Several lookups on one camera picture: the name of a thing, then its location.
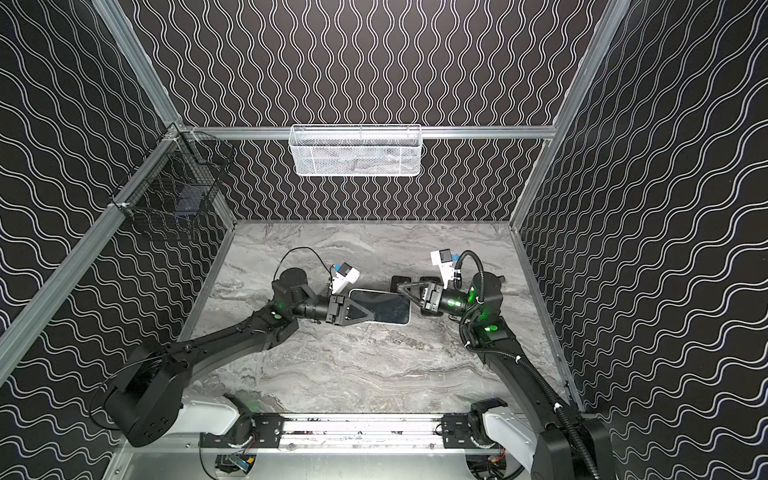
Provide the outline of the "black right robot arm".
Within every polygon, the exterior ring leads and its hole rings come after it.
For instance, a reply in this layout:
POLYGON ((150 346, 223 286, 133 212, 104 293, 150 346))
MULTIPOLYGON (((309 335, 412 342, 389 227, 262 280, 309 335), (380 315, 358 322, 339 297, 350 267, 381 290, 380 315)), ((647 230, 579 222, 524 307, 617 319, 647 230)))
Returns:
POLYGON ((413 282, 395 276, 391 287, 424 312, 456 318, 464 348, 500 378, 522 410, 517 417, 504 406, 475 406, 476 444, 503 448, 508 467, 523 469, 533 479, 615 478, 605 425, 585 417, 557 393, 503 318, 505 281, 490 272, 476 274, 468 291, 462 291, 437 277, 413 282))

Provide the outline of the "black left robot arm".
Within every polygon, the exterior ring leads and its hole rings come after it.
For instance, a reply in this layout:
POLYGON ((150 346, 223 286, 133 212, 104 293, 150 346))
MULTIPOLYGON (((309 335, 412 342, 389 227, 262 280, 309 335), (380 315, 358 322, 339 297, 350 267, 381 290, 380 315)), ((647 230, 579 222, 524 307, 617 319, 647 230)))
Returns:
POLYGON ((348 326, 375 313, 338 294, 316 294, 306 272, 289 268, 271 283, 272 298, 239 323, 167 346, 146 341, 108 380, 103 407, 129 444, 144 447, 171 430, 186 387, 243 356, 283 344, 301 319, 348 326))

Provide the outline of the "black phone case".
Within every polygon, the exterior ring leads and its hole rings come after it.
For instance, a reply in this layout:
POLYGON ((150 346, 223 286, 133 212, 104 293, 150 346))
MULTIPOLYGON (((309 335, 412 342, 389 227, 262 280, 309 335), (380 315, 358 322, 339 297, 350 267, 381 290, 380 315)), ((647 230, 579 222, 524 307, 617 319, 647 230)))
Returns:
POLYGON ((442 285, 442 279, 439 276, 421 276, 419 278, 420 282, 429 282, 429 283, 435 283, 442 285))

